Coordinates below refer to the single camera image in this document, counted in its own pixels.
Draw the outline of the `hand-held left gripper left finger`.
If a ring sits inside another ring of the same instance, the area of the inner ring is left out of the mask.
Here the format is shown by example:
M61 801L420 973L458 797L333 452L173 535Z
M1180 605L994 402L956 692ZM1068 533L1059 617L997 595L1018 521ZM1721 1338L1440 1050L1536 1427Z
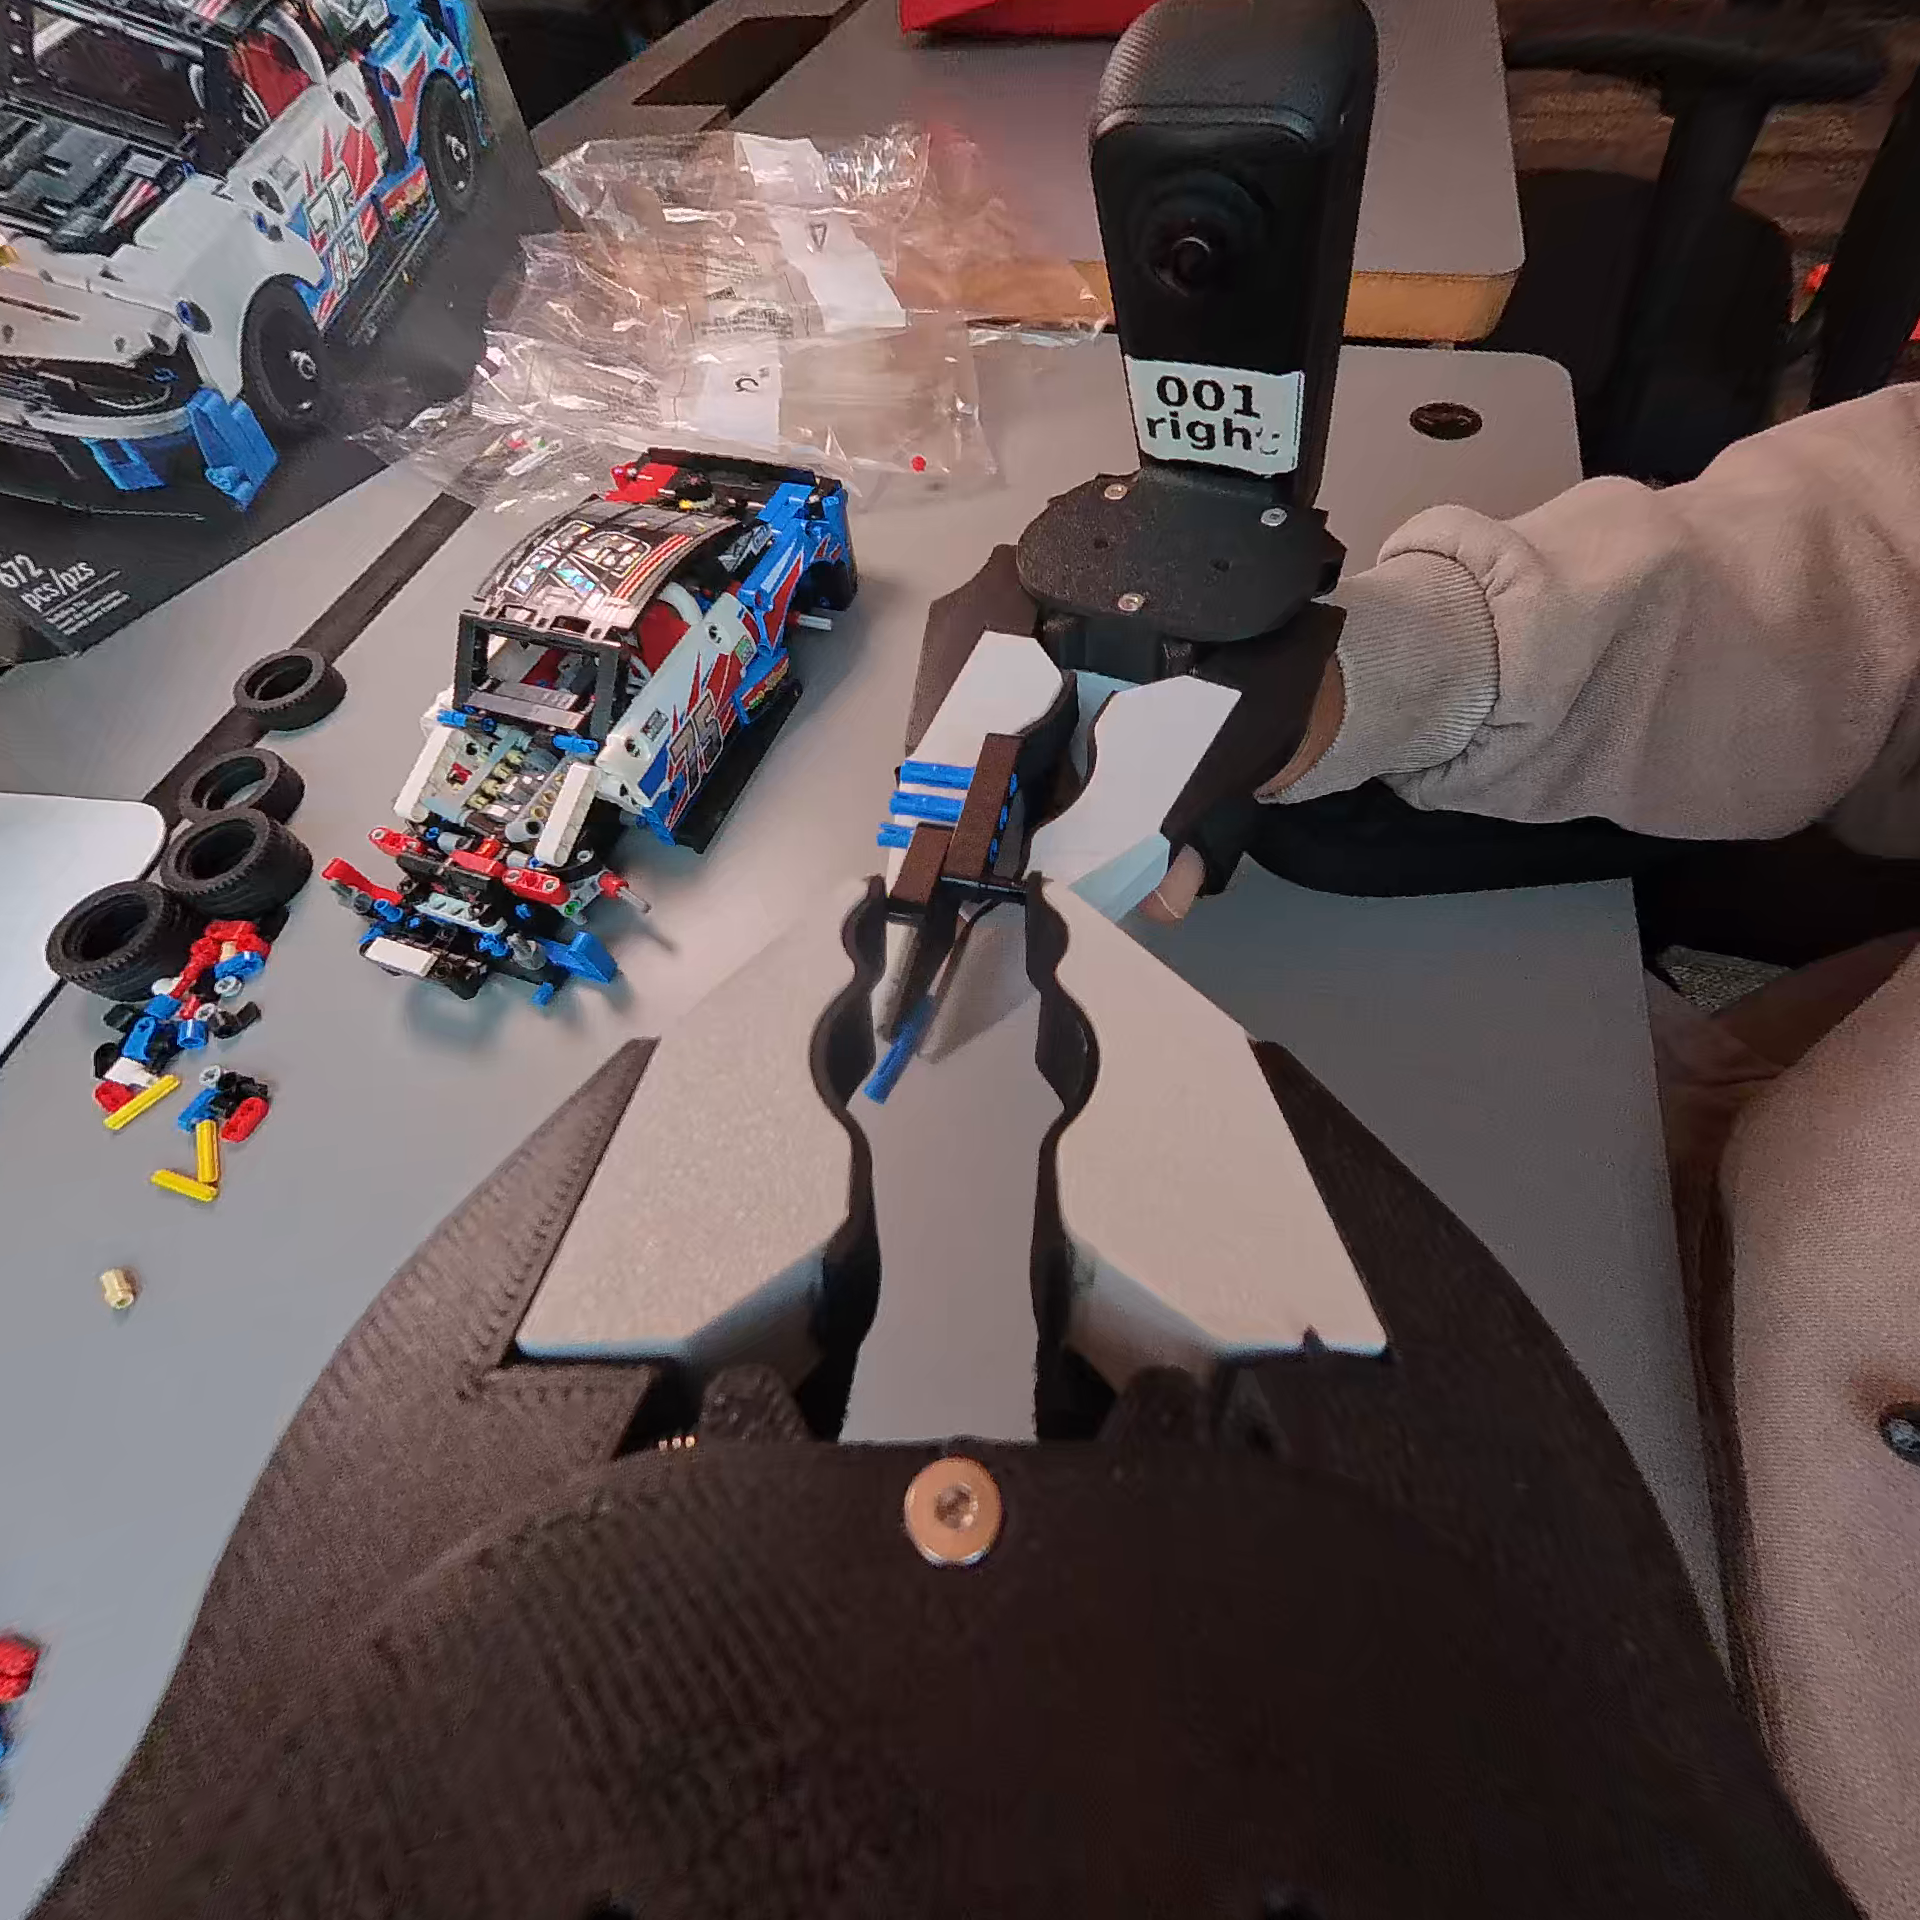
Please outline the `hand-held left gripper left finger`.
M685 1404L756 1365L806 1429L846 1427L881 1300L877 877L843 881L653 1046L517 1331L528 1361L661 1369Z

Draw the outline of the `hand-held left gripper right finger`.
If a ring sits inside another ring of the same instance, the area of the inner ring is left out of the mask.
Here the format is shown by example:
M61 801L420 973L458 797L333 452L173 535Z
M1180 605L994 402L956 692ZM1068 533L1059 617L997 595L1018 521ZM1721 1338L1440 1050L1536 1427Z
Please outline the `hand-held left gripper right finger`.
M1388 1355L1259 1044L1056 881L1027 889L1040 1143L1035 1431L1091 1437L1147 1374L1210 1402L1268 1361Z

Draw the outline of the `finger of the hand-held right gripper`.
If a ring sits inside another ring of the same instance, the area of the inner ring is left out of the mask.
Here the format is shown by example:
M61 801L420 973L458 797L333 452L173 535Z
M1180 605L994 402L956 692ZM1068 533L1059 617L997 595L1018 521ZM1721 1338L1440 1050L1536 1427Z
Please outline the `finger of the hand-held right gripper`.
M965 787L989 735L1035 740L1040 761L1076 726L1075 675L1040 641L986 630L918 743L898 766L898 787Z
M1028 837L1028 868L1106 921L1136 911L1172 861L1165 815L1236 699L1235 690L1200 679L1115 687L1083 724L1078 795ZM965 1050L1030 996L1021 908L986 908L957 938L945 972L937 1054Z

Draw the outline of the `black beam with blue pins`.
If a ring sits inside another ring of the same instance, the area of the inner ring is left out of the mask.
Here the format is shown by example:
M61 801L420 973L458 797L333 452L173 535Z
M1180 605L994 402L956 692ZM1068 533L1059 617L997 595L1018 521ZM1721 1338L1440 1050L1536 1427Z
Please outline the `black beam with blue pins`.
M1025 740L986 733L969 761L908 758L877 827L882 973L865 1097L939 1062L1033 1001L1027 977Z

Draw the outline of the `person's right forearm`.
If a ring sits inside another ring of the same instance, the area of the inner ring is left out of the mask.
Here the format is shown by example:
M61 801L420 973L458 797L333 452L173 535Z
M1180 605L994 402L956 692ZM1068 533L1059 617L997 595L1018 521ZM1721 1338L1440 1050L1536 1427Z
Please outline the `person's right forearm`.
M1918 389L1590 477L1515 519L1408 519L1336 589L1338 726L1264 804L1406 804L1685 842L1827 826L1918 851Z

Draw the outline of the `grey desk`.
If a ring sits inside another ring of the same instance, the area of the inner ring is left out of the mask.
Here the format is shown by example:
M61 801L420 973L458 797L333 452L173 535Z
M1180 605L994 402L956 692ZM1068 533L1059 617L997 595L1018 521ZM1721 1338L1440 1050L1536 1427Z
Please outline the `grey desk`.
M862 593L803 635L805 698L707 860L632 855L653 911L608 915L624 993L461 1005L353 954L315 885L235 1054L277 1114L200 1207L152 1186L176 1127L109 1137L92 1001L61 993L4 1061L4 1628L44 1646L4 1806L4 1915L104 1804L176 1667L208 1574L307 1390L396 1267L624 1039L653 1035L838 881L867 871L904 749L928 601L1094 470L1136 465L1110 340L979 353L997 483L856 507ZM1425 503L1522 511L1571 476L1550 378L1493 354L1362 350L1323 501L1361 561ZM1464 399L1484 442L1417 451L1408 412ZM300 641L435 492L389 469L85 657L4 677L4 789L139 801L225 718L237 670ZM478 515L344 659L347 698L284 749L297 829L347 857L386 818L448 679L452 617L542 510ZM1140 929L1292 1050L1528 1289L1600 1393L1708 1589L1641 939L1620 885L1352 901L1241 868ZM1051 1114L1027 1003L874 1114L885 1294L853 1433L1013 1433L1025 1399L1030 1163ZM139 1294L112 1311L101 1273Z

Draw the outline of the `person's right hand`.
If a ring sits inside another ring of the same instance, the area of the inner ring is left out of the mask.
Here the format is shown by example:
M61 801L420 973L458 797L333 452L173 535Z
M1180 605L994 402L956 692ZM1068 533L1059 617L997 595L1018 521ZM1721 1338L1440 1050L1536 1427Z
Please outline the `person's right hand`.
M1214 665L1240 692L1170 812L1169 871L1140 903L1152 921L1185 918L1219 893L1254 837L1258 806L1293 801L1332 749L1347 715L1336 654L1286 646L1268 662Z

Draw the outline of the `toy brick race car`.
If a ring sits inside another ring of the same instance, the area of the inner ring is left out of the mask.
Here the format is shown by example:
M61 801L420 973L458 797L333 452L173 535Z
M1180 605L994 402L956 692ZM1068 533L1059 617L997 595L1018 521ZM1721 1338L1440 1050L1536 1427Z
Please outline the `toy brick race car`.
M396 877L324 882L373 969L472 1001L608 986L590 915L624 899L624 833L707 847L803 685L790 633L853 609L848 485L649 451L517 542L464 601L451 684L369 833Z

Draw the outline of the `crumpled clear plastic bag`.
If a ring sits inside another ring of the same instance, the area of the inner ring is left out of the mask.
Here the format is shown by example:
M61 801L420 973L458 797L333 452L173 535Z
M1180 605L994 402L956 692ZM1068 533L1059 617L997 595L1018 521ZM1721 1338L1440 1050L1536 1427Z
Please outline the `crumpled clear plastic bag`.
M1043 251L947 129L592 140L545 181L562 223L518 239L472 367L418 396L386 378L346 417L474 507L603 487L668 447L856 493L977 489L994 476L977 350L1114 324L1106 273Z

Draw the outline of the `pile of mixed coloured pieces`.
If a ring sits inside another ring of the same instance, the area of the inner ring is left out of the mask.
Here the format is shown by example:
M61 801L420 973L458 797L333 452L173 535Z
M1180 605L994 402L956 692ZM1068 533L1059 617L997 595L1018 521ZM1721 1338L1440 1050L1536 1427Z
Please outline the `pile of mixed coloured pieces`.
M145 999L109 1009L114 1037L98 1051L92 1103L109 1137L152 1114L169 1118L190 1163L158 1169L152 1186L200 1207L225 1185L229 1148L250 1143L272 1116L270 1078L225 1061L260 1019L253 987L272 958L272 935L253 918L216 918L200 932L173 977Z

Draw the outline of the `black office chair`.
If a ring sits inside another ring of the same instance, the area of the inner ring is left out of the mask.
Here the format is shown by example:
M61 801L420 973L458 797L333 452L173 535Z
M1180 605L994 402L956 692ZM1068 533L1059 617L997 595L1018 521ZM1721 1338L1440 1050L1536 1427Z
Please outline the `black office chair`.
M1885 387L1918 313L1918 105L1908 84L1804 313L1781 227L1738 198L1766 118L1875 91L1881 42L1797 5L1528 5L1509 73L1644 89L1661 169L1520 172L1524 260L1488 348L1554 362L1587 476L1667 487L1763 431L1810 357L1809 410Z

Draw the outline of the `red felt tote bag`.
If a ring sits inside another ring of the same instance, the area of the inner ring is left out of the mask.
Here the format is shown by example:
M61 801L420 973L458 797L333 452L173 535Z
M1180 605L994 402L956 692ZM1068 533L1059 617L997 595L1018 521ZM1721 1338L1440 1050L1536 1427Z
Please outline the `red felt tote bag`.
M1152 2L896 2L900 31L965 39L1115 39Z

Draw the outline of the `person's torso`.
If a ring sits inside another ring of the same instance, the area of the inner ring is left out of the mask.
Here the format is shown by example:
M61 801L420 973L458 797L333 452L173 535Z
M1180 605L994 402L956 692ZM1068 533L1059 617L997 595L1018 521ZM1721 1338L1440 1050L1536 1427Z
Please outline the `person's torso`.
M1736 1687L1865 1915L1918 1915L1918 958L1646 983Z

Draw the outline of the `black toy car box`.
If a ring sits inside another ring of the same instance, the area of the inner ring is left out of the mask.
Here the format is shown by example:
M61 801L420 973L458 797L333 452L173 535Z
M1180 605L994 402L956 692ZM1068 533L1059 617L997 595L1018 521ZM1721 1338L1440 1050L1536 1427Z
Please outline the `black toy car box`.
M553 221L481 5L4 2L4 665L363 485Z

